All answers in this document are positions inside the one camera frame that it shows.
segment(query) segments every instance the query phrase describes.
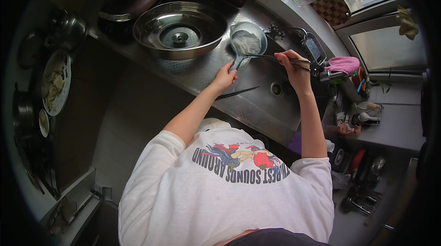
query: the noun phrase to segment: stainless steel countertop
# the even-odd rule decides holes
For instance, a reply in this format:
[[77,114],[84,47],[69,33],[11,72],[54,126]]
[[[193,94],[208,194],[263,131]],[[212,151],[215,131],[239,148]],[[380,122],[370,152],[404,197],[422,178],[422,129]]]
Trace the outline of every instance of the stainless steel countertop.
[[[101,4],[102,0],[90,0],[79,12],[80,17],[84,18],[87,23],[87,34],[193,95],[198,95],[211,83],[221,66],[234,60],[235,54],[229,43],[229,30],[213,51],[201,57],[184,61],[165,61],[154,58],[143,50],[136,41],[127,45],[114,42],[96,26]],[[227,6],[216,9],[224,14],[229,26],[240,21],[253,22],[265,31],[269,30],[271,22],[279,27],[285,26],[284,23],[278,22],[271,13],[252,0],[249,0],[239,10]],[[285,50],[298,48],[288,36],[284,40],[276,40],[276,42]],[[239,78],[244,73],[249,61],[250,59],[246,59],[240,65],[237,73]],[[233,91],[236,84],[229,87],[224,93]],[[240,95],[217,100],[213,106],[285,146],[289,144],[299,125],[297,123],[294,126],[287,126]]]

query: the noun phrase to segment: checkered cutting board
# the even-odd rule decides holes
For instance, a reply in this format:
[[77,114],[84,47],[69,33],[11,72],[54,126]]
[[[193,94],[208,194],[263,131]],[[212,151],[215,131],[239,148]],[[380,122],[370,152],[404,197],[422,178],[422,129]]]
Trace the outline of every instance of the checkered cutting board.
[[344,0],[315,0],[311,6],[331,26],[343,24],[351,17]]

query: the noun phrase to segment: metal bowl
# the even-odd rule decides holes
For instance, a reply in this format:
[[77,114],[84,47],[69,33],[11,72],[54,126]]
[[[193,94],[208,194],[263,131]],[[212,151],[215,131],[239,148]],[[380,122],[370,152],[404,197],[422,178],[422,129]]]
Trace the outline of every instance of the metal bowl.
[[176,61],[213,50],[227,28],[225,18],[213,8],[176,1],[143,13],[133,26],[133,36],[153,56]]

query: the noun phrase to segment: dish rack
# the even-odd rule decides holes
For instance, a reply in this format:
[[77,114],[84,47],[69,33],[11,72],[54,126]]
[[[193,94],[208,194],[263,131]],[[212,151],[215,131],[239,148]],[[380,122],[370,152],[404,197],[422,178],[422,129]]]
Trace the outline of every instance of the dish rack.
[[299,27],[290,27],[297,31],[298,35],[302,38],[301,44],[308,52],[308,56],[311,62],[322,65],[326,61],[326,53],[323,50],[322,45],[318,42],[317,37],[311,33],[306,32],[305,29]]

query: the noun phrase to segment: sink drain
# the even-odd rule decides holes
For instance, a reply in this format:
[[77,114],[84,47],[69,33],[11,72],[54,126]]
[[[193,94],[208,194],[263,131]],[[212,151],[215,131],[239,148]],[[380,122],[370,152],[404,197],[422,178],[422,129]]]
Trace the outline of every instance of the sink drain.
[[283,94],[283,88],[282,85],[280,85],[278,82],[274,82],[271,84],[270,88],[271,95],[274,97],[280,97]]

